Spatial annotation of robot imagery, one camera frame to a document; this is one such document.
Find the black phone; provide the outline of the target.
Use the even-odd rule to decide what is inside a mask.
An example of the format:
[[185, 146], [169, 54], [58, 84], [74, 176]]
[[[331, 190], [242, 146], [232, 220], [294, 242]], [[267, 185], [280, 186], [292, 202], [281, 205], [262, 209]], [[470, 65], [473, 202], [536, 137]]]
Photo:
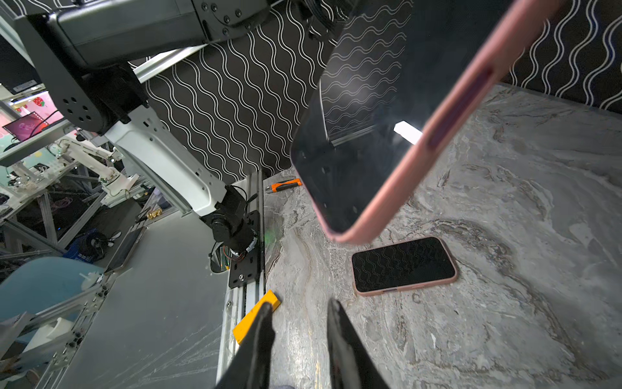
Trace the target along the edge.
[[396, 243], [351, 256], [357, 294], [374, 296], [447, 285], [458, 279], [458, 267], [446, 244], [436, 237]]
[[338, 1], [291, 157], [327, 236], [376, 238], [558, 1]]

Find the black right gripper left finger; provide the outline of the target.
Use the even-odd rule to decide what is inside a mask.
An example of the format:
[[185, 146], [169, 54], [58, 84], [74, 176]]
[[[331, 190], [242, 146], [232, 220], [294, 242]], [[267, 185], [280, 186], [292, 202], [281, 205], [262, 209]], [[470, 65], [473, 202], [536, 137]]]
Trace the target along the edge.
[[215, 388], [270, 387], [271, 350], [275, 341], [272, 305], [262, 304], [232, 363]]

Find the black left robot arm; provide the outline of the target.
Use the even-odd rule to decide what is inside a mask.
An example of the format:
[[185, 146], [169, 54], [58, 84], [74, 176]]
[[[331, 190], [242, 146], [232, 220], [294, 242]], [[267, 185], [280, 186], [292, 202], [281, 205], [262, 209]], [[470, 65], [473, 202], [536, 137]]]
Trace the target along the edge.
[[350, 1], [9, 1], [60, 114], [170, 186], [243, 256], [261, 235], [233, 180], [288, 167]]

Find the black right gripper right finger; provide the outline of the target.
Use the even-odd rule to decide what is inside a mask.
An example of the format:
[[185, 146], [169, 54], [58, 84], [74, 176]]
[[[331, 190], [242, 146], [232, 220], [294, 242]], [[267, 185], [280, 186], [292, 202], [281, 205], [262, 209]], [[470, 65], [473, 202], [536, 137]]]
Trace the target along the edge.
[[388, 388], [335, 298], [327, 306], [327, 347], [332, 388]]

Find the yellow flat block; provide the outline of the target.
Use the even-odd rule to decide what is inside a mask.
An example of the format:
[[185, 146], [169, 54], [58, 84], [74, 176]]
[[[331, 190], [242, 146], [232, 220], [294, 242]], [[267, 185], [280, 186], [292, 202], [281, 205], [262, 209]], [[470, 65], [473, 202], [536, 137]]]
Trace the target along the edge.
[[262, 306], [265, 305], [265, 304], [270, 304], [271, 305], [271, 310], [275, 311], [281, 305], [281, 301], [280, 301], [280, 299], [277, 297], [277, 295], [271, 289], [269, 289], [264, 294], [264, 296], [251, 309], [251, 311], [244, 316], [244, 318], [241, 320], [241, 322], [239, 322], [238, 325], [236, 325], [236, 327], [234, 327], [234, 329], [233, 329], [233, 336], [234, 336], [234, 338], [236, 340], [236, 343], [238, 345], [241, 345], [241, 343], [243, 342], [244, 338], [249, 333], [249, 331], [250, 331], [250, 329], [251, 329], [251, 327], [252, 327], [252, 325], [254, 323], [254, 320], [259, 315], [259, 311], [261, 310]]

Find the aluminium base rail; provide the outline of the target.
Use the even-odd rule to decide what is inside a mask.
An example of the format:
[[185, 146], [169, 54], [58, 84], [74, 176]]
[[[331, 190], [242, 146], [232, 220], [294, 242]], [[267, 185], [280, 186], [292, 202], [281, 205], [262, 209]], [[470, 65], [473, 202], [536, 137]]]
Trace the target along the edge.
[[264, 178], [264, 172], [258, 171], [238, 183], [251, 199], [248, 211], [251, 213], [250, 225], [256, 233], [257, 241], [251, 254], [241, 264], [233, 264], [228, 272], [229, 283], [237, 286], [226, 288], [216, 368], [217, 381], [223, 377], [239, 349], [233, 329], [266, 293]]

